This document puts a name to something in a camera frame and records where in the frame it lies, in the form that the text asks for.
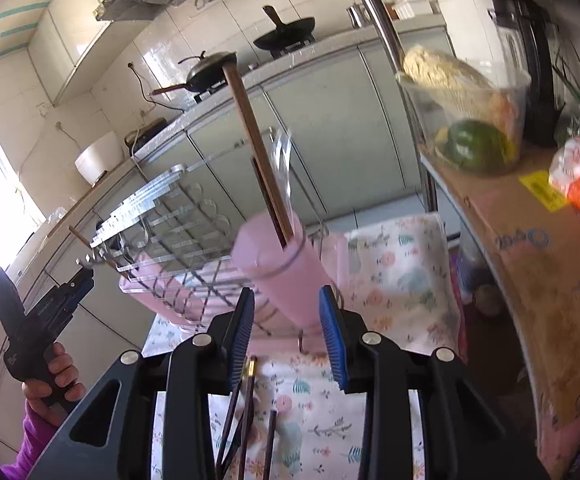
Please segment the left hand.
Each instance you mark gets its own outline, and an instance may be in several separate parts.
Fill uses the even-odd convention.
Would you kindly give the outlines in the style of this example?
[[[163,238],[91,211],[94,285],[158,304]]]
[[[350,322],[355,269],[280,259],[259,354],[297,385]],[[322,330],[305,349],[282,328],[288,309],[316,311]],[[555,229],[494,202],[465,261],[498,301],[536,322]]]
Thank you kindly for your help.
[[[22,392],[28,408],[50,426],[58,428],[68,413],[60,405],[47,405],[45,399],[52,396],[55,388],[59,388],[63,391],[66,402],[78,403],[84,398],[86,389],[78,380],[78,368],[66,348],[56,342],[52,346],[52,352],[54,357],[47,362],[51,382],[43,382],[37,378],[28,379],[22,384]]]

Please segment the purple sleeve forearm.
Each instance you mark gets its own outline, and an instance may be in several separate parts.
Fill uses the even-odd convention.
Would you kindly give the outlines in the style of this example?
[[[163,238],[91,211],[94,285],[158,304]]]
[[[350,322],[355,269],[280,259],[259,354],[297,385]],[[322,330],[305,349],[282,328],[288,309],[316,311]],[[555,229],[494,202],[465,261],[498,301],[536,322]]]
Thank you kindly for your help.
[[[25,480],[40,454],[57,432],[58,427],[49,420],[48,406],[41,400],[25,402],[25,416],[22,422],[23,440],[16,461],[0,466],[8,480]]]

